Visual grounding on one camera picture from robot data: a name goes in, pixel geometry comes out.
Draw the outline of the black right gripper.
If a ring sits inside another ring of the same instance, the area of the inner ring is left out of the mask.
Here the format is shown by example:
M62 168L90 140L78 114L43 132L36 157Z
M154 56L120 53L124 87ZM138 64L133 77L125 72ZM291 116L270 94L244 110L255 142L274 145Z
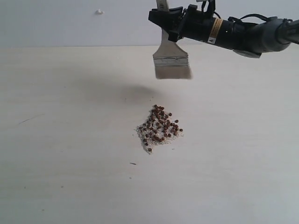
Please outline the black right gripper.
M172 42L189 38L207 43L215 20L215 5L209 4L206 10L204 7L202 4L198 9L197 5L190 4L185 9L175 7L168 11L154 8L149 11L148 20L166 31Z

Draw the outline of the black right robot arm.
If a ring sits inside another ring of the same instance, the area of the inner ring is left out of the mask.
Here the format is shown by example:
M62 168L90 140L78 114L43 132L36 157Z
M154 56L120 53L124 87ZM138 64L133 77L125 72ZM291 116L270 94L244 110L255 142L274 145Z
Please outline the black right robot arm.
M263 22L244 22L243 18L232 16L224 20L216 13L214 0L202 3L200 10L190 4L188 8L171 8L166 12L152 9L149 12L149 21L164 29L172 42L188 38L249 58L280 52L291 43L299 43L298 20L260 14L248 14L247 17L256 17Z

